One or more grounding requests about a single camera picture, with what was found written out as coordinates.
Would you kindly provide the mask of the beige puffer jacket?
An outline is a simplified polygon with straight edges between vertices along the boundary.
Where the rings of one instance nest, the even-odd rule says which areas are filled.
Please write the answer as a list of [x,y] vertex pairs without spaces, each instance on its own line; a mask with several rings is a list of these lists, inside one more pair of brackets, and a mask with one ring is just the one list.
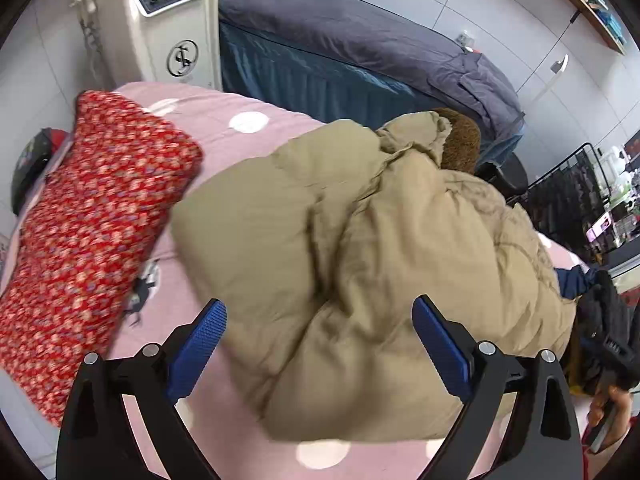
[[270,438],[440,438],[460,410],[411,323],[430,297],[502,351],[563,352],[575,317],[521,207],[442,161],[441,111],[338,120],[215,174],[171,235],[228,309],[235,387]]

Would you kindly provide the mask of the navy blue garment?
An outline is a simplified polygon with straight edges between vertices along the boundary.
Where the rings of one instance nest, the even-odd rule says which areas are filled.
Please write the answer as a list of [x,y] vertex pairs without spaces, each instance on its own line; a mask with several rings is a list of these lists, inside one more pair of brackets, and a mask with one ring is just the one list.
[[555,268],[559,282],[560,294],[565,299],[576,299],[582,296],[596,282],[598,270],[589,268],[585,270],[579,264],[571,269]]

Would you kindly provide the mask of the red floral garment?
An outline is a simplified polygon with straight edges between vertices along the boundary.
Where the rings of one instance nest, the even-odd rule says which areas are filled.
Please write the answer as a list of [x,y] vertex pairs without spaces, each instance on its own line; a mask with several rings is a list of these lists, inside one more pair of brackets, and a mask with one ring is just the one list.
[[127,297],[198,175],[185,132],[115,92],[77,99],[73,142],[44,179],[1,295],[1,367],[60,426],[82,358],[107,354]]

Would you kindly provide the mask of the black helmet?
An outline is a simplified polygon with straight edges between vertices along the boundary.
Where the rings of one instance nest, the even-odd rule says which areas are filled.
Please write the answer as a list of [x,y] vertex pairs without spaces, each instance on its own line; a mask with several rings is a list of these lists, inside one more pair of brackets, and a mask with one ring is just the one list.
[[18,156],[11,181],[12,212],[18,216],[30,190],[47,168],[53,156],[62,148],[68,133],[61,129],[43,128]]

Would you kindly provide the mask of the white beauty machine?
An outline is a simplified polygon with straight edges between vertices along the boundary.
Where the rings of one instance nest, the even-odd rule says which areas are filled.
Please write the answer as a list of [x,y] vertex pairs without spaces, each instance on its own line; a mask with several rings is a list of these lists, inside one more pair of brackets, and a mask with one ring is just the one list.
[[218,0],[73,0],[102,89],[134,81],[220,90]]

